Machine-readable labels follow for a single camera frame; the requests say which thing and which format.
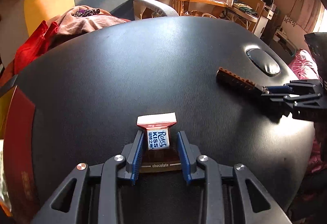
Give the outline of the wooden cabinet with drawer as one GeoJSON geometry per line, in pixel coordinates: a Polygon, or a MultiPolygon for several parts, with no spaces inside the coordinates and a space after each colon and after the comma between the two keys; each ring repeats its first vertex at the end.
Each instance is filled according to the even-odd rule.
{"type": "Polygon", "coordinates": [[[265,6],[262,13],[254,27],[253,34],[260,38],[265,30],[267,23],[273,18],[274,12],[265,6]]]}

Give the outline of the folding chair with clothes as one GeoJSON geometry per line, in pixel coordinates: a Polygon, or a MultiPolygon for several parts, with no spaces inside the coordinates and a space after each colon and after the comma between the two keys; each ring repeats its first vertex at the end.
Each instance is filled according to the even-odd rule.
{"type": "Polygon", "coordinates": [[[237,0],[226,8],[227,19],[254,34],[264,7],[263,0],[237,0]]]}

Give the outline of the pink red bed quilt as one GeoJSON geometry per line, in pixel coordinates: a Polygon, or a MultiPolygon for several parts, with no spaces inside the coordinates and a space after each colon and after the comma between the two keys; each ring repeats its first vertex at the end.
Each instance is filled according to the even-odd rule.
{"type": "Polygon", "coordinates": [[[319,79],[317,64],[304,49],[296,51],[294,59],[288,66],[299,80],[319,79]]]}

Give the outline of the red cloth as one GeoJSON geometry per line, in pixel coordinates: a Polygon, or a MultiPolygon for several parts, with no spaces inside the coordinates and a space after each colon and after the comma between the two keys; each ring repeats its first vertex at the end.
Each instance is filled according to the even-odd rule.
{"type": "Polygon", "coordinates": [[[50,50],[59,25],[56,21],[41,22],[32,35],[21,45],[15,53],[14,59],[5,68],[1,76],[1,87],[14,75],[20,73],[27,65],[50,50]]]}

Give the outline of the red gold storage box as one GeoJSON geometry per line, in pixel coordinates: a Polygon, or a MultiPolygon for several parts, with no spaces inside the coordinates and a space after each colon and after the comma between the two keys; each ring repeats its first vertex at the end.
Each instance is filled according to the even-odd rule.
{"type": "Polygon", "coordinates": [[[40,209],[32,162],[35,110],[35,104],[18,86],[1,97],[4,178],[17,223],[30,223],[40,209]]]}

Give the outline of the pink cloth on chair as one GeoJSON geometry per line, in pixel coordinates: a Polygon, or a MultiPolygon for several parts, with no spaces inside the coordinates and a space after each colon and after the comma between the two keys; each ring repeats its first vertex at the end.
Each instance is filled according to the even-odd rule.
{"type": "Polygon", "coordinates": [[[98,15],[89,17],[74,17],[74,13],[80,9],[92,9],[92,7],[75,6],[62,15],[57,15],[51,19],[51,21],[56,21],[59,25],[57,32],[58,35],[80,35],[117,24],[130,22],[128,19],[113,16],[110,12],[101,8],[98,15]]]}

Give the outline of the purple beads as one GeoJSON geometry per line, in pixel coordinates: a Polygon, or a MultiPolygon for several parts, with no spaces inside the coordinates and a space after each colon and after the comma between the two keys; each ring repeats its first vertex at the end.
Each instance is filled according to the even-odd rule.
{"type": "Polygon", "coordinates": [[[99,8],[92,8],[92,9],[80,9],[74,13],[74,17],[89,17],[98,15],[100,13],[99,8]]]}

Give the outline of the brown toy brick train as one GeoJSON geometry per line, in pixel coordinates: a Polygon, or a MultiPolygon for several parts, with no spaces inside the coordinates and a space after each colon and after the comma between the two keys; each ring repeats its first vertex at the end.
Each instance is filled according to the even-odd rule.
{"type": "Polygon", "coordinates": [[[249,79],[240,77],[239,75],[219,67],[216,73],[216,82],[221,85],[232,87],[234,90],[244,90],[254,94],[269,94],[269,90],[265,86],[254,83],[249,79]]]}

